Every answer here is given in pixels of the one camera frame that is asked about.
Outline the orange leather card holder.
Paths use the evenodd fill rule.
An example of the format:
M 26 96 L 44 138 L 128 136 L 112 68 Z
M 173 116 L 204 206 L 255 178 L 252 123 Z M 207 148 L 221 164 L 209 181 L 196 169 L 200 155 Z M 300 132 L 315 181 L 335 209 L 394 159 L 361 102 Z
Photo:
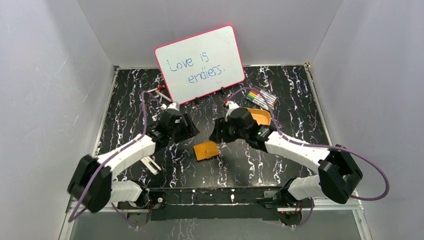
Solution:
M 197 144 L 193 149 L 197 161 L 208 160 L 220 154 L 217 144 L 213 141 Z

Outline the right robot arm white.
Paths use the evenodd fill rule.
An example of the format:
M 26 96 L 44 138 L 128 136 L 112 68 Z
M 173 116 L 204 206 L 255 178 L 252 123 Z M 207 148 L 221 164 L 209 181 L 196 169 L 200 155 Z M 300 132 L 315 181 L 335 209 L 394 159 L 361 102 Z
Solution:
M 280 189 L 282 202 L 288 207 L 315 197 L 345 204 L 363 178 L 351 154 L 340 146 L 319 148 L 282 136 L 274 126 L 258 124 L 245 107 L 215 119 L 209 140 L 216 144 L 244 140 L 256 150 L 287 158 L 311 170 L 313 175 L 292 178 Z

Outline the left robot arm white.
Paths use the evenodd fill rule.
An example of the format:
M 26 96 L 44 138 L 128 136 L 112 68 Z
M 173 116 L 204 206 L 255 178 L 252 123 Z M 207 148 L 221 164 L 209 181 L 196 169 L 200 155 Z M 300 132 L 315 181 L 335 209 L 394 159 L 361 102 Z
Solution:
M 98 156 L 83 156 L 69 182 L 67 192 L 90 212 L 97 213 L 109 203 L 130 202 L 144 208 L 150 201 L 148 188 L 139 181 L 115 181 L 118 174 L 136 162 L 164 149 L 170 142 L 179 143 L 199 134 L 187 113 L 168 108 L 158 120 L 143 128 L 131 141 Z

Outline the orange oval tray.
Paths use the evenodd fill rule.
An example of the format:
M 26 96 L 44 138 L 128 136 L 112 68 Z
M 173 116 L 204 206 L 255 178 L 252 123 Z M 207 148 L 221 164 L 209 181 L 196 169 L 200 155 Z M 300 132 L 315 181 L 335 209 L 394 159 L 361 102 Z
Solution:
M 269 126 L 272 121 L 271 114 L 267 110 L 257 108 L 246 108 L 252 115 L 252 118 L 257 122 L 258 125 Z

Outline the white marker brown tip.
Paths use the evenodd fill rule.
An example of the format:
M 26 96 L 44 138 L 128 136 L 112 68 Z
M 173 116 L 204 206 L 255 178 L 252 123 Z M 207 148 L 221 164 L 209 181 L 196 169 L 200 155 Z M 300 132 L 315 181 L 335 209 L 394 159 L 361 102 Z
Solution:
M 167 97 L 165 94 L 161 93 L 159 90 L 156 90 L 155 92 L 156 92 L 157 95 L 159 95 L 163 99 L 167 100 L 168 102 L 170 102 L 170 103 L 173 102 L 169 97 Z

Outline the white marker red cap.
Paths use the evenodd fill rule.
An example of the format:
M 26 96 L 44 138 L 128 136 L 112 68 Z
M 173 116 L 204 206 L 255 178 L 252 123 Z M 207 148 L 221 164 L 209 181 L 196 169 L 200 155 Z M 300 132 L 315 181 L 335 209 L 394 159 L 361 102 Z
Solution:
M 153 89 L 146 90 L 145 92 L 146 93 L 153 93 L 153 92 L 156 92 L 156 91 L 161 91 L 161 90 L 163 90 L 165 88 L 166 87 L 164 85 L 159 85 L 158 87 L 153 88 Z

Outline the pack of coloured markers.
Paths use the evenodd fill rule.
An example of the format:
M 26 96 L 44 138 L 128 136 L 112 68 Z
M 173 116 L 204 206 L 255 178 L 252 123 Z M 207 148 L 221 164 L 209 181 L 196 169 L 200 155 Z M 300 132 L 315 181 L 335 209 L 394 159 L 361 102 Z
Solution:
M 251 88 L 248 94 L 245 96 L 245 98 L 248 101 L 258 105 L 259 107 L 267 111 L 270 108 L 273 109 L 278 101 L 277 96 L 257 86 L 254 86 L 253 88 Z

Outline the pink framed whiteboard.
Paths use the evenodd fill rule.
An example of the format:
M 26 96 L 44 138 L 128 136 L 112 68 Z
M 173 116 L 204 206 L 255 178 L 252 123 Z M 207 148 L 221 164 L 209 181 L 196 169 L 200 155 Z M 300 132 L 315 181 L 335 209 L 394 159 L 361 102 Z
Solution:
M 169 97 L 185 104 L 245 80 L 231 24 L 198 33 L 154 50 Z

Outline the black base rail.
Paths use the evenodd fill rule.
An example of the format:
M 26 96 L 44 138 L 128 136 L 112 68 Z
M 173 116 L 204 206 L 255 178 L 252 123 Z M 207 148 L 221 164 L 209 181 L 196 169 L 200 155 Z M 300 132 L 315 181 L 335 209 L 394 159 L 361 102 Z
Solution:
M 152 188 L 143 208 L 120 202 L 131 220 L 146 213 L 151 221 L 177 219 L 262 219 L 297 225 L 307 217 L 308 199 L 282 196 L 280 187 Z

